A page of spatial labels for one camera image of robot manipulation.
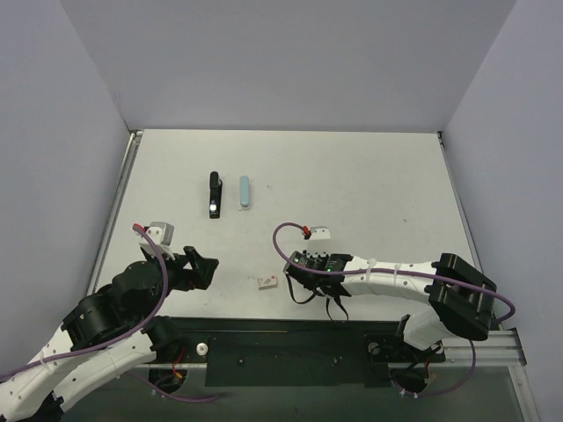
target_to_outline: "gray floor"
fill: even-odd
[[[459,380],[466,369],[434,371],[434,387]],[[225,392],[213,404],[183,404],[151,394],[150,388],[122,376],[94,391],[64,418],[73,421],[522,421],[506,368],[478,369],[460,390],[442,397],[401,398],[394,388],[362,385],[299,388],[204,389],[203,370],[188,375],[183,395]]]

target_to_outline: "black strap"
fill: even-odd
[[[315,298],[316,295],[313,293],[308,299],[305,299],[303,302],[296,301],[296,297],[293,295],[293,284],[291,284],[291,278],[287,274],[285,274],[285,278],[288,281],[289,295],[291,296],[293,302],[297,303],[298,305],[304,305],[305,303],[309,303]]]
[[[326,314],[328,315],[329,318],[331,318],[331,321],[334,322],[333,317],[331,316],[331,313],[328,310],[328,305],[330,304],[330,302],[331,302],[331,298],[327,297],[326,298],[326,306],[325,306],[326,307]],[[340,296],[334,297],[334,302],[338,305],[338,307],[340,309],[342,309],[342,312],[344,312],[344,315],[346,315],[346,320],[348,321],[350,319],[350,316],[348,316],[346,308],[344,308],[344,305],[342,305],[342,301],[340,300]]]

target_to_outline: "gray wall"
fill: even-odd
[[[561,421],[563,3],[520,0],[445,131],[486,273],[516,325],[543,421]]]
[[[57,0],[0,2],[0,372],[85,293],[128,133]]]
[[[446,126],[513,4],[62,0],[130,127],[421,132]]]

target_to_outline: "orange wire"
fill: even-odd
[[[186,352],[186,347],[182,347],[182,352],[179,354],[179,357],[172,363],[172,373],[175,374],[180,380],[184,378],[182,374],[176,371],[176,365],[182,360],[184,357],[184,353]]]

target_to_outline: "purple cable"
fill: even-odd
[[[461,379],[460,382],[452,385],[451,387],[448,387],[447,389],[439,389],[437,391],[429,391],[428,393],[422,392],[420,394],[417,394],[416,396],[419,397],[419,398],[441,396],[442,394],[451,393],[452,391],[455,391],[456,389],[459,389],[462,385],[464,385],[473,376],[473,374],[475,374],[475,364],[477,363],[477,353],[475,352],[475,345],[473,344],[473,342],[471,340],[469,340],[469,344],[472,347],[472,367],[469,368],[469,372],[467,374],[465,374],[465,376]],[[405,391],[405,394],[407,394],[408,396],[414,397],[414,393],[412,393],[411,391],[406,391],[405,389],[403,389],[403,387],[401,387],[399,385],[399,383],[397,382],[397,380],[395,378],[392,378],[392,380],[393,380],[393,383],[397,387],[399,387],[401,390]]]
[[[214,394],[213,396],[208,396],[208,397],[173,396],[172,394],[169,394],[169,393],[166,393],[165,391],[162,391],[155,384],[153,384],[152,382],[150,382],[149,380],[147,380],[146,378],[144,378],[140,375],[134,374],[132,372],[126,372],[126,374],[129,375],[129,376],[132,376],[133,378],[136,378],[140,382],[144,382],[145,384],[150,386],[152,389],[154,389],[158,394],[160,394],[160,395],[162,395],[166,398],[169,398],[171,400],[174,400],[176,402],[201,404],[201,403],[215,402],[215,400],[217,400],[219,398],[219,395],[217,395],[217,394]],[[157,383],[164,381],[166,378],[168,378],[168,377],[161,378],[160,380],[157,381]]]
[[[298,264],[296,264],[295,262],[293,262],[291,259],[289,259],[288,256],[286,256],[282,250],[280,249],[280,246],[278,245],[277,242],[277,235],[278,232],[283,229],[284,227],[296,227],[298,229],[300,229],[301,231],[303,231],[303,226],[300,226],[299,224],[296,224],[294,222],[284,222],[282,224],[280,224],[278,227],[275,228],[274,230],[274,235],[272,240],[274,241],[274,248],[275,250],[280,254],[280,256],[291,266],[295,266],[297,268],[299,268],[302,271],[305,271],[307,273],[313,273],[313,274],[319,274],[319,275],[352,275],[352,274],[365,274],[366,270],[353,270],[353,271],[331,271],[331,272],[327,272],[327,271],[320,271],[320,270],[313,270],[311,268],[305,268],[303,266],[300,266]],[[396,270],[392,270],[389,268],[372,268],[371,272],[372,273],[387,273],[387,274],[394,274]],[[490,295],[492,297],[494,297],[495,299],[500,300],[501,302],[504,302],[508,305],[508,307],[510,308],[510,310],[503,316],[496,318],[495,320],[493,320],[493,323],[495,324],[500,324],[503,321],[506,321],[507,319],[509,319],[510,317],[512,317],[515,313],[516,313],[516,306],[514,305],[514,303],[512,303],[508,298],[506,298],[503,295],[500,295],[492,290],[487,290],[486,288],[482,288],[482,287],[478,287],[478,286],[473,286],[472,284],[469,283],[464,283],[463,281],[460,280],[455,280],[455,279],[451,279],[450,277],[444,277],[443,275],[432,275],[432,274],[426,274],[426,273],[419,273],[416,271],[406,271],[406,270],[397,270],[397,274],[400,275],[408,275],[408,276],[412,276],[412,277],[423,277],[425,279],[431,279],[431,280],[439,280],[443,283],[447,283],[447,284],[453,284],[455,286],[460,286],[460,287],[464,287],[470,290],[473,290],[475,292],[479,292],[482,293],[484,295]]]
[[[101,343],[99,345],[96,345],[96,346],[87,347],[87,348],[82,349],[82,350],[76,350],[75,352],[54,354],[53,356],[49,356],[48,358],[45,358],[43,360],[44,363],[49,363],[49,362],[52,362],[53,360],[73,358],[75,356],[80,356],[82,354],[87,354],[87,353],[91,353],[91,352],[97,352],[98,350],[105,349],[106,347],[114,345],[115,343],[122,341],[123,339],[125,339],[125,338],[133,335],[137,331],[141,330],[142,327],[144,327],[146,324],[148,324],[149,321],[158,313],[160,308],[162,308],[162,304],[164,303],[166,295],[168,293],[168,272],[166,271],[165,260],[162,257],[162,254],[158,252],[158,247],[155,245],[155,243],[152,241],[152,239],[144,232],[144,229],[141,226],[134,225],[133,231],[136,231],[138,234],[140,234],[144,238],[144,240],[147,241],[147,243],[150,245],[150,248],[154,251],[154,253],[155,253],[155,255],[158,259],[158,263],[160,264],[160,269],[162,271],[163,287],[162,287],[162,294],[160,295],[160,299],[158,300],[157,306],[155,306],[155,308],[152,310],[152,312],[150,312],[150,314],[146,318],[144,318],[136,327],[132,328],[131,330],[129,330],[127,332],[124,332],[119,337],[113,338],[111,340],[108,340],[108,341]],[[39,365],[41,365],[41,362],[39,360],[36,360],[35,362],[28,363],[27,365],[24,365],[23,367],[19,367],[18,369],[14,369],[13,371],[7,372],[5,374],[0,374],[0,380],[3,380],[4,378],[9,378],[11,376],[14,376],[15,374],[26,371],[27,369],[31,369],[32,367],[37,367]]]

